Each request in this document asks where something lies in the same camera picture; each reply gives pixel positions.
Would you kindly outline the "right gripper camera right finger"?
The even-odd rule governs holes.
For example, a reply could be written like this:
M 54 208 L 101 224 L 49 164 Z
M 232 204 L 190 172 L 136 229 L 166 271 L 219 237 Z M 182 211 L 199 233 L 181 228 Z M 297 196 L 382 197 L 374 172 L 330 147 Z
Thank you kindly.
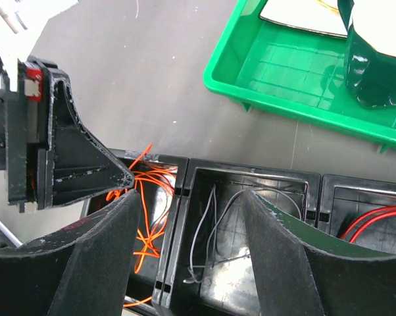
M 396 255 L 326 234 L 246 190 L 262 315 L 396 315 Z

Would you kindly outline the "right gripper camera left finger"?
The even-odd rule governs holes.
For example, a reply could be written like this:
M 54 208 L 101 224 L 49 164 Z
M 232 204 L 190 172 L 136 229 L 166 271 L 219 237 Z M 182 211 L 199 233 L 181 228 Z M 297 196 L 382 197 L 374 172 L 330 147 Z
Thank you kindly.
M 137 192 L 18 248 L 0 248 L 0 315 L 121 315 Z

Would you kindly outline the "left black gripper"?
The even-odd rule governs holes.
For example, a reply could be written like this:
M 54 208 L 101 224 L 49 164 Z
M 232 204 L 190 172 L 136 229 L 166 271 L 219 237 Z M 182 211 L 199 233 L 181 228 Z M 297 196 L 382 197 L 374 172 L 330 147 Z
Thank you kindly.
M 19 62 L 15 92 L 8 74 L 0 74 L 0 171 L 8 203 L 62 207 L 131 188 L 131 170 L 81 121 L 69 75 L 48 72 L 41 59 Z

